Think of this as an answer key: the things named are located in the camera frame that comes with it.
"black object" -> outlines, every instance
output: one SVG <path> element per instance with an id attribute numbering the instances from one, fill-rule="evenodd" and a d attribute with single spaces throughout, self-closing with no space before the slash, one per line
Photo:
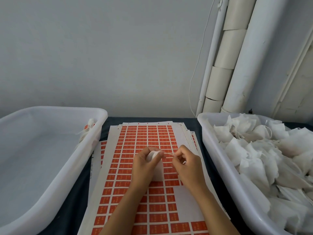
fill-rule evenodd
<path id="1" fill-rule="evenodd" d="M 205 166 L 208 174 L 211 178 L 212 184 L 216 190 L 216 193 L 231 218 L 232 223 L 238 229 L 240 234 L 253 234 L 253 232 L 247 227 L 243 221 L 240 213 L 237 210 L 232 198 L 230 197 L 221 177 L 219 176 L 216 167 L 213 164 L 205 146 L 202 142 L 202 130 L 197 119 L 195 118 L 134 118 L 134 117 L 108 117 L 106 122 L 102 126 L 100 140 L 107 140 L 108 132 L 111 125 L 119 125 L 123 122 L 159 122 L 159 121 L 173 121 L 184 122 L 186 127 L 195 131 L 202 155 L 204 157 Z M 307 124 L 298 123 L 285 123 L 289 128 L 307 127 L 313 131 L 313 126 Z M 83 220 L 85 210 L 87 208 L 88 201 L 88 189 L 90 178 L 90 164 L 91 158 L 89 158 L 84 169 L 80 173 L 77 181 L 72 187 L 70 193 L 65 199 L 59 212 L 53 221 L 41 232 L 40 235 L 76 235 L 81 221 Z"/>

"forearm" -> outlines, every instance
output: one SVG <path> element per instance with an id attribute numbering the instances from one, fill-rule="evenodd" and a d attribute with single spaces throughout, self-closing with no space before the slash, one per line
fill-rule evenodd
<path id="1" fill-rule="evenodd" d="M 194 197 L 202 211 L 210 235 L 240 235 L 207 187 L 198 189 Z"/>
<path id="2" fill-rule="evenodd" d="M 99 235 L 131 234 L 139 202 L 144 192 L 130 187 Z"/>

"gray wall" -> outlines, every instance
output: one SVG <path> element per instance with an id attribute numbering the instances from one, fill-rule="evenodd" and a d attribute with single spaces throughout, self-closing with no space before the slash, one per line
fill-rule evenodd
<path id="1" fill-rule="evenodd" d="M 0 117 L 38 105 L 191 117 L 213 0 L 0 0 Z M 192 81 L 196 111 L 217 17 Z"/>
<path id="2" fill-rule="evenodd" d="M 271 116 L 284 82 L 313 24 L 313 0 L 289 0 L 262 70 L 251 92 L 246 112 Z"/>

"stack of sticker sheets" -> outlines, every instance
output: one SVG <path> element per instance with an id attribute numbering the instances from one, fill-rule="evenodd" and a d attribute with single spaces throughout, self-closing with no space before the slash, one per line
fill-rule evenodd
<path id="1" fill-rule="evenodd" d="M 222 207 L 197 137 L 184 123 L 123 123 L 110 127 L 108 140 L 99 142 L 92 155 L 88 207 L 78 234 L 100 233 L 130 185 L 134 155 L 147 146 L 173 154 L 182 144 L 201 157 L 206 184 Z M 152 181 L 140 201 L 132 234 L 209 234 L 201 210 L 172 167 L 169 154 L 162 159 L 163 181 Z"/>

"white plastic bin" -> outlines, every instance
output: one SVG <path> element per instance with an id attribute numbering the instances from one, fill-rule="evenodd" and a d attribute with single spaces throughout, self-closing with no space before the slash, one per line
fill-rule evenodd
<path id="1" fill-rule="evenodd" d="M 242 218 L 254 233 L 258 235 L 290 235 L 290 233 L 277 227 L 267 214 L 262 211 L 256 200 L 248 192 L 227 154 L 218 144 L 213 125 L 223 126 L 227 122 L 229 115 L 232 118 L 239 116 L 239 114 L 228 113 L 201 113 L 198 115 L 198 121 L 202 126 L 202 140 L 216 169 Z M 265 116 L 258 117 L 263 125 L 268 125 L 268 122 L 273 120 Z"/>
<path id="2" fill-rule="evenodd" d="M 49 225 L 107 117 L 98 108 L 37 106 L 0 119 L 1 235 L 35 235 Z M 75 149 L 90 118 L 97 122 Z"/>

